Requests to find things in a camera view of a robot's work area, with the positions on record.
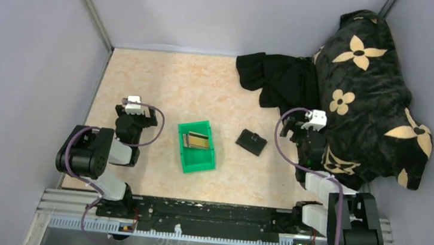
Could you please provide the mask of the gold cards in bin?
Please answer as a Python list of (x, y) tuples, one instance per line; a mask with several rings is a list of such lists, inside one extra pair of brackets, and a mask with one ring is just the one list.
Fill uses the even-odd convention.
[(194, 149), (210, 149), (209, 137), (201, 133), (190, 131), (182, 135), (183, 146)]

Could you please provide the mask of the green plastic bin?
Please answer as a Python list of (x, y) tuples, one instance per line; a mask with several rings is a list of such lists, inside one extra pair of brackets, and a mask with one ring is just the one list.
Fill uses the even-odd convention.
[(216, 169), (212, 129), (208, 120), (178, 125), (179, 152), (184, 173)]

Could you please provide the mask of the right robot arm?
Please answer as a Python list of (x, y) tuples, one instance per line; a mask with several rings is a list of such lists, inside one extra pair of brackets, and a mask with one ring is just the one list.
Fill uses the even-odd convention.
[(300, 201), (295, 205), (291, 227), (298, 234), (314, 229), (326, 237), (327, 245), (384, 245), (383, 231), (374, 196), (358, 192), (341, 183), (325, 171), (326, 139), (313, 127), (303, 128), (303, 122), (285, 117), (276, 125), (275, 137), (286, 137), (297, 150), (295, 177), (318, 201)]

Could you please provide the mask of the black floral blanket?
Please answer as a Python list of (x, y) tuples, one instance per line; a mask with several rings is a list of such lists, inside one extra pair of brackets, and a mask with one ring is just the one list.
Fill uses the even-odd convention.
[(313, 63), (327, 116), (320, 169), (354, 190), (391, 176), (417, 190), (432, 133), (409, 111), (412, 94), (386, 20), (369, 10), (343, 14)]

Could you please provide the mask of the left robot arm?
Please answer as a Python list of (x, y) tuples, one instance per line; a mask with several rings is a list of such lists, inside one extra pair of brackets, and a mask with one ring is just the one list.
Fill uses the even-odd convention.
[(56, 169), (91, 186), (99, 216), (129, 217), (136, 209), (131, 187), (108, 168), (134, 167), (140, 156), (144, 129), (158, 126), (152, 105), (125, 101), (116, 105), (114, 128), (74, 127), (56, 155)]

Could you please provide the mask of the black cloth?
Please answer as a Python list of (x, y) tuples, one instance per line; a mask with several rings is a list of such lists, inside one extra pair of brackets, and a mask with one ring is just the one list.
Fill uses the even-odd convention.
[(259, 105), (278, 108), (280, 114), (293, 108), (321, 109), (316, 67), (311, 57), (253, 53), (236, 58), (242, 88), (261, 89)]

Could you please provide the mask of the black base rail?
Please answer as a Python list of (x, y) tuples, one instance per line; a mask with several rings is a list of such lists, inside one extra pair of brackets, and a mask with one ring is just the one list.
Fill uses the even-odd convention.
[(278, 243), (281, 235), (302, 240), (320, 237), (291, 209), (149, 196), (102, 200), (95, 208), (98, 216), (129, 219), (138, 231), (172, 233), (179, 226), (183, 235), (270, 244)]

